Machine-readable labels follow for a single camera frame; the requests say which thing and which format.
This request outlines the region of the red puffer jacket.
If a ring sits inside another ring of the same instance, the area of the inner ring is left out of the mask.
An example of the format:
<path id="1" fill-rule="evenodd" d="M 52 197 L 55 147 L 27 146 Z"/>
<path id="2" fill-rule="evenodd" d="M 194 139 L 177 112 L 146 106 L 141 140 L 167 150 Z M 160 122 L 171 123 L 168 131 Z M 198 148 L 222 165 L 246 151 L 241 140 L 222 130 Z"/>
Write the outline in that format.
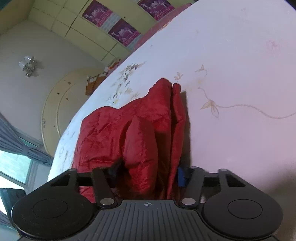
<path id="1" fill-rule="evenodd" d="M 180 85 L 162 78 L 145 97 L 89 114 L 81 123 L 72 166 L 79 173 L 113 171 L 112 192 L 119 199 L 178 199 L 185 122 Z"/>

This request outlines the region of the window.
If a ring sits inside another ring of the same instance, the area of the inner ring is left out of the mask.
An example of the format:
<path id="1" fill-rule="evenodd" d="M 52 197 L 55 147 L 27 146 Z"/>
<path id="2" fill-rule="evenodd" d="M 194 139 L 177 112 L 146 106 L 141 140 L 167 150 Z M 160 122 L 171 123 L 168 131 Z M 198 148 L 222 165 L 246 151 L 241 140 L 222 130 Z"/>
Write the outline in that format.
<path id="1" fill-rule="evenodd" d="M 1 151 L 1 188 L 33 190 L 38 165 L 26 156 Z"/>

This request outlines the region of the cream curved headboard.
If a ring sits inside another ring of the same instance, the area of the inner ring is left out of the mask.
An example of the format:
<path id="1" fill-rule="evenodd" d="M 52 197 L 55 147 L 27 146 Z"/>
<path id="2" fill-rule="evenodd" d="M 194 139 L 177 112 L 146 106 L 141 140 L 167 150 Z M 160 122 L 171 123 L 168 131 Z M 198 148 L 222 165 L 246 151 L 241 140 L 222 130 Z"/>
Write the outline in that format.
<path id="1" fill-rule="evenodd" d="M 87 101 L 86 80 L 103 72 L 81 68 L 62 77 L 50 91 L 42 112 L 41 133 L 46 152 L 54 156 L 58 142 L 74 115 Z"/>

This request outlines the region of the grey blue curtain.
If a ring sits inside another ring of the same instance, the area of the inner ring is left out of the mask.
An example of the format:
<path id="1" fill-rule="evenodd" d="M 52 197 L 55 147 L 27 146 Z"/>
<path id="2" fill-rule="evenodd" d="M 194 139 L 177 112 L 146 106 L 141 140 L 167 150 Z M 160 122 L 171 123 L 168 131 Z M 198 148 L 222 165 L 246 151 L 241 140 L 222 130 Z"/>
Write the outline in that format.
<path id="1" fill-rule="evenodd" d="M 53 158 L 42 150 L 27 146 L 16 129 L 1 114 L 1 151 L 25 156 L 39 164 L 52 166 Z"/>

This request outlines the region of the white floral bed sheet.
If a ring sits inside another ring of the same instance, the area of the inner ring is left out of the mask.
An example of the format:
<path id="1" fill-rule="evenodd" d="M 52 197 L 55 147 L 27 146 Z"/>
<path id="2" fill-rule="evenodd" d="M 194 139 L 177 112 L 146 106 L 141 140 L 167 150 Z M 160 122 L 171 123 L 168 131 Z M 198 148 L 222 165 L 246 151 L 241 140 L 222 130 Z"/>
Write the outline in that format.
<path id="1" fill-rule="evenodd" d="M 198 1 L 177 15 L 75 114 L 49 179 L 70 168 L 88 114 L 143 97 L 160 78 L 186 95 L 194 166 L 295 193 L 295 9 L 286 1 Z"/>

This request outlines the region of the pink quilted blanket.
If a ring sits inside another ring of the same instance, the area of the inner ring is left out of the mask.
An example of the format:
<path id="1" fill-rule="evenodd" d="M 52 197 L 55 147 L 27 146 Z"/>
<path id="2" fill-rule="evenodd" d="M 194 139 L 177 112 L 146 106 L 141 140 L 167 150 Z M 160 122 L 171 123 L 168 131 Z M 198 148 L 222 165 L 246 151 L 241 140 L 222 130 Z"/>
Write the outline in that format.
<path id="1" fill-rule="evenodd" d="M 133 51 L 137 50 L 141 45 L 143 45 L 148 39 L 150 39 L 155 33 L 163 29 L 173 18 L 178 14 L 183 12 L 185 9 L 190 7 L 191 3 L 186 3 L 177 9 L 172 10 L 166 14 L 162 19 L 160 19 L 154 26 L 152 26 L 135 44 Z"/>

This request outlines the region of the purple poster lower left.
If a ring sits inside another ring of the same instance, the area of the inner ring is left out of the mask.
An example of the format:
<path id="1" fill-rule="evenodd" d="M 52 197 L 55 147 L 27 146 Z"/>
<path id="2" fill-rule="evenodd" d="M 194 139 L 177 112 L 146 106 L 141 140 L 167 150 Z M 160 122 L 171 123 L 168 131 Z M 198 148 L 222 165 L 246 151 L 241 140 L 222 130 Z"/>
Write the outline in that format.
<path id="1" fill-rule="evenodd" d="M 127 23 L 124 19 L 120 19 L 108 32 L 108 34 L 118 42 L 127 47 L 135 40 L 140 32 Z"/>

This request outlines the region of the purple poster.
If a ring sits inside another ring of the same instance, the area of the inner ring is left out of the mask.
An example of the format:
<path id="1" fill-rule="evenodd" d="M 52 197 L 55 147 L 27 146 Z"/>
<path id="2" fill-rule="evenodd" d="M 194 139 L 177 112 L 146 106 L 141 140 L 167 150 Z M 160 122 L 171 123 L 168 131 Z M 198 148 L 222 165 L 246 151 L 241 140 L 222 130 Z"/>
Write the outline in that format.
<path id="1" fill-rule="evenodd" d="M 127 47 L 135 40 L 140 32 L 127 23 L 124 19 L 120 19 L 108 32 L 108 34 L 118 42 Z"/>
<path id="2" fill-rule="evenodd" d="M 156 21 L 175 9 L 167 0 L 141 0 L 137 4 Z"/>
<path id="3" fill-rule="evenodd" d="M 98 1 L 92 1 L 82 16 L 98 27 L 101 27 L 112 14 L 113 11 L 109 8 L 105 7 Z"/>

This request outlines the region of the cream yellow wardrobe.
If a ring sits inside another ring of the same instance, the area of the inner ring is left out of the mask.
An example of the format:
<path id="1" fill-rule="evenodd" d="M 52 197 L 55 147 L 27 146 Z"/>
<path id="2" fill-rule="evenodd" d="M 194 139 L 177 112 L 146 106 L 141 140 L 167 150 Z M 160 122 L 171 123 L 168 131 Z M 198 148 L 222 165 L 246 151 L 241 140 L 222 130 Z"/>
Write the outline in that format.
<path id="1" fill-rule="evenodd" d="M 137 41 L 158 21 L 142 9 L 139 1 L 98 1 L 113 11 L 101 26 L 82 14 L 92 1 L 1 1 L 1 33 L 28 19 L 45 27 L 105 65 L 129 56 Z M 194 1 L 168 1 L 175 9 Z M 124 19 L 140 35 L 127 47 L 111 37 L 109 30 Z"/>

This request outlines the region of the purple poster upper left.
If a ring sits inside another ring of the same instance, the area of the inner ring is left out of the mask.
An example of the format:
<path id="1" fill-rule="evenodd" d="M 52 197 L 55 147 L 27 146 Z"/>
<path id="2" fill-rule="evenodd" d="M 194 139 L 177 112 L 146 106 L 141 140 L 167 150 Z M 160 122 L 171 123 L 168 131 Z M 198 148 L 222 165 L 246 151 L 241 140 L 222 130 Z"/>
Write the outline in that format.
<path id="1" fill-rule="evenodd" d="M 113 11 L 109 8 L 105 7 L 98 1 L 92 1 L 82 16 L 98 27 L 101 27 L 112 14 Z"/>

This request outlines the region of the purple poster upper right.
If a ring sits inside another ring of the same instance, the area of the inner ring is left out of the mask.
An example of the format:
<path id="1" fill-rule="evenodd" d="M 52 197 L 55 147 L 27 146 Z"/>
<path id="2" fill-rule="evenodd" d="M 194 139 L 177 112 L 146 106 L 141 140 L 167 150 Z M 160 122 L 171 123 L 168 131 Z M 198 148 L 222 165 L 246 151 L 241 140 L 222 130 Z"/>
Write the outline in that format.
<path id="1" fill-rule="evenodd" d="M 137 4 L 156 21 L 175 9 L 167 0 L 141 0 Z"/>

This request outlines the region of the wall lamp fixture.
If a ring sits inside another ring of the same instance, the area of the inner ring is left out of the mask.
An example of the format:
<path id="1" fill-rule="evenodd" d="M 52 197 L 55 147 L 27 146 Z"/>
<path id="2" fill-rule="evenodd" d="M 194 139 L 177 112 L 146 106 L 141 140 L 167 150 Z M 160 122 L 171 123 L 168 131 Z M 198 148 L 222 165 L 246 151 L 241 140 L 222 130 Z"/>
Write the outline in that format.
<path id="1" fill-rule="evenodd" d="M 31 77 L 38 68 L 38 62 L 35 60 L 34 56 L 26 55 L 24 60 L 18 63 L 18 66 L 22 71 L 25 72 L 25 75 L 29 78 Z"/>

